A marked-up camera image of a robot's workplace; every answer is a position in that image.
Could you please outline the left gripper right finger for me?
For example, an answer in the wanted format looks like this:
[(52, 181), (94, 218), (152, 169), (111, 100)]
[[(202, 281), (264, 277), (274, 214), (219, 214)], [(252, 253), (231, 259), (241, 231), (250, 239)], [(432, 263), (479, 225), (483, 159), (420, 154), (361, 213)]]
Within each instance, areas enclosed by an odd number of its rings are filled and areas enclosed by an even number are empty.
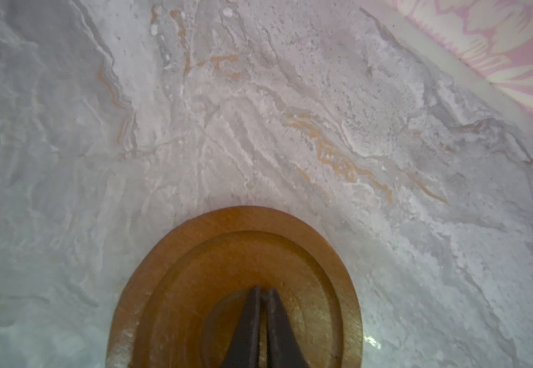
[(268, 367), (308, 368), (280, 294), (275, 288), (266, 293), (266, 319)]

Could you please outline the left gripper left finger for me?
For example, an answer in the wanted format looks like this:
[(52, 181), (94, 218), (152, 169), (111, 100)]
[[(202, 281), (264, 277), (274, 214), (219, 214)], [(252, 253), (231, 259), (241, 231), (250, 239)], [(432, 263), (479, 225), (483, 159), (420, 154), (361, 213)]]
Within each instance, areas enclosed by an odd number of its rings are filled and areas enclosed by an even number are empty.
[(246, 296), (222, 368), (257, 368), (260, 361), (261, 289), (252, 288)]

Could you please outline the brown wooden round coaster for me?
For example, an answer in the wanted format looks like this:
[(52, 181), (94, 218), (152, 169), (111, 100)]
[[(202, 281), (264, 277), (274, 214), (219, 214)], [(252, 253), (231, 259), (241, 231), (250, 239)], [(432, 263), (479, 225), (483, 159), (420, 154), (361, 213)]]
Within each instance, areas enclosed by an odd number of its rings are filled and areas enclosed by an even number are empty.
[(361, 308), (335, 249), (290, 214), (234, 206), (179, 225), (140, 263), (114, 312), (106, 366), (220, 366), (255, 286), (278, 291), (309, 366), (361, 365)]

